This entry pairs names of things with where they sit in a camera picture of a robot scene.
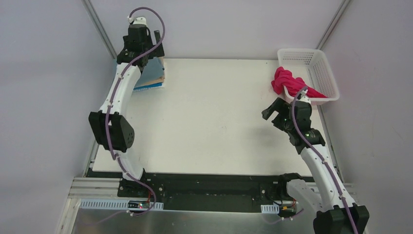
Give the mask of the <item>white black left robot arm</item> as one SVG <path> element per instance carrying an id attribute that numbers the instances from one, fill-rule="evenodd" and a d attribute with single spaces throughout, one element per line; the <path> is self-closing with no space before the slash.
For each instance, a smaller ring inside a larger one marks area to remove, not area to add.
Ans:
<path id="1" fill-rule="evenodd" d="M 144 168 L 132 149 L 135 130 L 126 118 L 134 91 L 160 87 L 165 81 L 163 46 L 154 47 L 150 29 L 143 23 L 130 24 L 123 36 L 124 47 L 116 58 L 116 72 L 110 91 L 97 112 L 88 120 L 96 142 L 110 152 L 123 178 L 131 180 L 130 191 L 136 197 L 148 193 L 141 179 Z"/>

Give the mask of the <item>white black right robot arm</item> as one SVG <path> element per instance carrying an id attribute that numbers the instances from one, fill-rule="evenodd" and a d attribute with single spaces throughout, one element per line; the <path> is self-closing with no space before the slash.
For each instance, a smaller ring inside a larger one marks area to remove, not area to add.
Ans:
<path id="1" fill-rule="evenodd" d="M 334 170 L 325 140 L 319 130 L 311 126 L 312 106 L 306 96 L 291 103 L 276 98 L 262 111 L 267 120 L 277 112 L 273 126 L 289 136 L 309 168 L 318 192 L 312 191 L 299 174 L 284 174 L 278 182 L 277 195 L 284 200 L 295 199 L 304 212 L 312 216 L 316 234 L 362 234 L 370 218 L 366 206 L 358 205 Z"/>

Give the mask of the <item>grey-blue t shirt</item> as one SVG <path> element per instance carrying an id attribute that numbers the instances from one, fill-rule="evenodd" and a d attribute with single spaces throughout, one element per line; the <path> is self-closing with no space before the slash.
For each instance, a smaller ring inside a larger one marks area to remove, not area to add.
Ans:
<path id="1" fill-rule="evenodd" d="M 165 76 L 163 58 L 150 59 L 143 69 L 141 76 L 149 78 Z"/>

